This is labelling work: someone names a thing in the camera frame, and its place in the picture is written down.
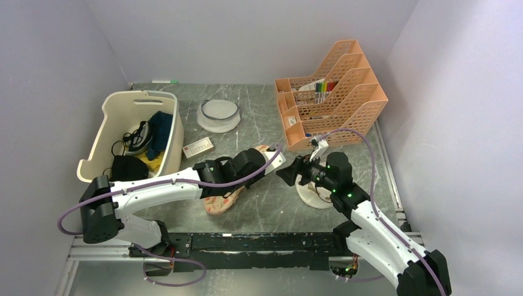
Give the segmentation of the floral pink laundry bag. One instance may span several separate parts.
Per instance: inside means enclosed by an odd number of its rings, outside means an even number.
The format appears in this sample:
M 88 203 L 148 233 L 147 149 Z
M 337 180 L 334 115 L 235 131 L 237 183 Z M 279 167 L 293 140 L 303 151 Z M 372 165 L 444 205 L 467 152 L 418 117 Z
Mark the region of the floral pink laundry bag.
M 263 151 L 271 151 L 270 146 L 259 145 L 256 147 L 264 147 Z M 205 162 L 206 169 L 204 173 L 209 177 L 203 176 L 202 181 L 206 183 L 229 183 L 228 181 L 228 160 L 232 157 L 223 156 L 216 160 L 209 160 Z M 229 210 L 240 196 L 242 190 L 247 187 L 239 189 L 230 189 L 229 187 L 204 187 L 203 196 L 204 207 L 207 213 L 212 215 L 219 215 Z

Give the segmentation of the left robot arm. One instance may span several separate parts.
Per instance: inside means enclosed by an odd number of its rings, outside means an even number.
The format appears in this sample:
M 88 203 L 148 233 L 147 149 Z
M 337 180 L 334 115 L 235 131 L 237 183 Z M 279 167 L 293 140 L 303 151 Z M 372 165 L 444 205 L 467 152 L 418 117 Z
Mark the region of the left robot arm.
M 182 200 L 204 200 L 212 213 L 226 211 L 248 189 L 281 164 L 276 150 L 258 146 L 235 157 L 220 157 L 161 177 L 110 182 L 96 177 L 80 199 L 83 241 L 100 244 L 113 238 L 137 243 L 161 257 L 171 239 L 165 223 L 136 212 Z

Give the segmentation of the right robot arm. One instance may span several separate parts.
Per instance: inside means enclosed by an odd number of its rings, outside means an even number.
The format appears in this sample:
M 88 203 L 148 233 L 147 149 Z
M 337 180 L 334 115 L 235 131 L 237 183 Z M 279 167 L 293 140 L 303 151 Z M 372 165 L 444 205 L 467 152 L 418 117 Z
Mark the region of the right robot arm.
M 444 255 L 428 251 L 394 225 L 352 178 L 352 166 L 342 152 L 332 152 L 322 165 L 298 156 L 276 174 L 289 186 L 313 183 L 329 191 L 334 208 L 347 221 L 338 225 L 333 248 L 339 255 L 355 253 L 385 277 L 397 295 L 450 295 Z

